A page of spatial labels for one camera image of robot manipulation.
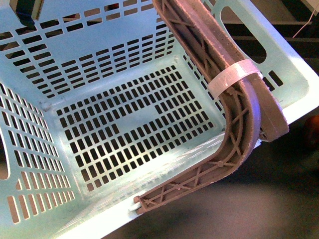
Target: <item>light blue basket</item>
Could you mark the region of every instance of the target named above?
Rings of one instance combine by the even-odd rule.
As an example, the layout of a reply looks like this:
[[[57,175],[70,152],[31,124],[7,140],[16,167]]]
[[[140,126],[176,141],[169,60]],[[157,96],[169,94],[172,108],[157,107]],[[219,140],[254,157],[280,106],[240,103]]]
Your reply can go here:
[[[263,45],[288,123],[319,105],[318,76],[250,1],[204,2]],[[103,237],[218,149],[221,104],[150,0],[46,0],[34,31],[2,0],[0,18],[0,238]]]

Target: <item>tape strip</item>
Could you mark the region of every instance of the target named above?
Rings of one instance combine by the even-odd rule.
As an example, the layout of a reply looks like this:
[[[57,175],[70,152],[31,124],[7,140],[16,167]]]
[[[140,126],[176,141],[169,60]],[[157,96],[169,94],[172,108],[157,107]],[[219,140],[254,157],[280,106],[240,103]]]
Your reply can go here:
[[[236,62],[212,79],[212,81],[208,84],[208,89],[212,96],[216,99],[221,93],[223,93],[237,81],[240,81],[246,76],[254,73],[258,73],[262,78],[260,71],[252,60],[246,59]]]

